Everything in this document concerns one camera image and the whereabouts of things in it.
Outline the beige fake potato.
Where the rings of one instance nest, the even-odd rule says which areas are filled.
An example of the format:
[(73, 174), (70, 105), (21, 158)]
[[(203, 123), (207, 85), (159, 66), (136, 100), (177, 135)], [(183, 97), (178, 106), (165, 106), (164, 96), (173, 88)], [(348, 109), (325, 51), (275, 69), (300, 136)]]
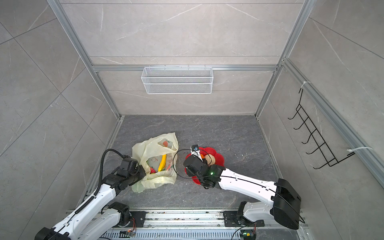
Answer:
[(216, 163), (216, 158), (211, 154), (205, 155), (205, 159), (207, 160), (209, 166), (214, 165)]

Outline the red flower-shaped plate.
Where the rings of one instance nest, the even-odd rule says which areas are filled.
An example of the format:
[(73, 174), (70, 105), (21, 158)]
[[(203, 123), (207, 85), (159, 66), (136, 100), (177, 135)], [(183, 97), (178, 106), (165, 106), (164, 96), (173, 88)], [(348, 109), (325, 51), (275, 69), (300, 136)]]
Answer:
[(215, 181), (218, 180), (218, 177), (216, 176), (219, 176), (221, 173), (221, 170), (223, 170), (225, 167), (225, 159), (221, 154), (217, 153), (217, 151), (214, 148), (211, 148), (211, 147), (203, 148), (203, 147), (199, 147), (198, 145), (192, 146), (191, 153), (188, 154), (187, 157), (189, 155), (195, 155), (199, 157), (201, 160), (206, 161), (206, 159), (202, 159), (201, 154), (204, 156), (207, 154), (213, 155), (216, 158), (216, 163), (210, 166), (210, 169), (209, 169), (210, 176), (207, 180), (196, 180), (196, 179), (192, 179), (192, 180), (196, 184), (201, 185), (206, 189), (214, 188), (216, 184)]

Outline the yellowish plastic bag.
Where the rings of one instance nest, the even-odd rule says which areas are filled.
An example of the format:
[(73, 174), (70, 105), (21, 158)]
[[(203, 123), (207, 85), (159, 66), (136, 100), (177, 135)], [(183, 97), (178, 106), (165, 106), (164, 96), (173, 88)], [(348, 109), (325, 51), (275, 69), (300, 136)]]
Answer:
[[(155, 138), (137, 143), (132, 147), (133, 158), (144, 167), (146, 176), (132, 186), (135, 193), (149, 189), (157, 189), (166, 184), (174, 184), (177, 174), (174, 164), (177, 163), (179, 143), (175, 133), (162, 134)], [(167, 155), (167, 162), (163, 171), (158, 172), (162, 155)]]

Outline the yellow fake banana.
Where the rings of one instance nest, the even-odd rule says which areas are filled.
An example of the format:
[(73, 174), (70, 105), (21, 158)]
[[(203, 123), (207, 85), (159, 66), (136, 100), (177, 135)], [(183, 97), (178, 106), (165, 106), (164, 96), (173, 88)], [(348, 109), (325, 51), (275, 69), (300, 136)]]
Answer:
[(162, 160), (161, 160), (161, 162), (159, 164), (158, 172), (161, 172), (161, 171), (164, 170), (166, 162), (167, 162), (167, 155), (162, 155)]

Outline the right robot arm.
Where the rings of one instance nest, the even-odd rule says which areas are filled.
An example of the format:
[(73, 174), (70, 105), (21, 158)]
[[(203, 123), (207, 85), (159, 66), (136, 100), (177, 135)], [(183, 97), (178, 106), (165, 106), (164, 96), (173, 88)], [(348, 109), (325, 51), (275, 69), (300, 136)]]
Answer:
[(207, 161), (196, 155), (188, 156), (184, 167), (186, 174), (196, 177), (206, 189), (234, 191), (262, 202), (262, 207), (257, 207), (257, 203), (241, 203), (237, 215), (244, 225), (274, 219), (288, 229), (299, 229), (302, 198), (287, 180), (271, 182), (253, 179), (220, 165), (209, 166)]

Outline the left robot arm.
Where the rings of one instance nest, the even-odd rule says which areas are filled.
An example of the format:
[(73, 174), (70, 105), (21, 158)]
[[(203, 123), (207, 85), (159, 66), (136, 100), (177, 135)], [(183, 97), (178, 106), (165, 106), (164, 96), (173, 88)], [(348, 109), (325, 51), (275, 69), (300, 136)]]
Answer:
[(133, 222), (130, 208), (110, 202), (128, 186), (146, 176), (143, 166), (130, 157), (124, 158), (115, 172), (102, 179), (98, 187), (79, 207), (51, 229), (42, 228), (36, 240), (96, 240), (110, 228), (125, 227)]

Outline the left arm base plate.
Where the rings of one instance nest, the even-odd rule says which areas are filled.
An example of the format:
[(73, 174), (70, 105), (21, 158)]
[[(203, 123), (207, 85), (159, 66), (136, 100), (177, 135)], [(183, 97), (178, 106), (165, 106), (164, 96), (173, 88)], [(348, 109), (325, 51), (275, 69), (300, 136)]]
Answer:
[(130, 219), (130, 223), (128, 225), (128, 228), (132, 229), (134, 225), (136, 228), (143, 228), (147, 212), (146, 211), (133, 211), (133, 212), (130, 212), (130, 214), (131, 214), (131, 219)]

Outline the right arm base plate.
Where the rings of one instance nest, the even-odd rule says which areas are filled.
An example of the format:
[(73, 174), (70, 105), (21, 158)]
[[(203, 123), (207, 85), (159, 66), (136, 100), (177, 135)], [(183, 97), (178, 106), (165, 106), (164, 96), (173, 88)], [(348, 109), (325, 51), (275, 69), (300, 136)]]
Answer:
[(264, 227), (264, 220), (258, 220), (256, 222), (251, 222), (246, 219), (242, 214), (237, 211), (224, 211), (223, 212), (224, 222), (226, 227), (242, 227), (242, 226), (251, 226), (251, 227)]

